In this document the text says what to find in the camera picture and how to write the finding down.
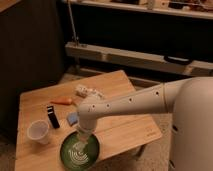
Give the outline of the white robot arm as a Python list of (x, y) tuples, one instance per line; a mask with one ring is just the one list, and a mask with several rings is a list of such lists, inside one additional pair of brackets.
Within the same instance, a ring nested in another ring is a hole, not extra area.
[(171, 113), (168, 171), (213, 171), (213, 77), (162, 83), (111, 100), (90, 95), (77, 113), (87, 134), (102, 117)]

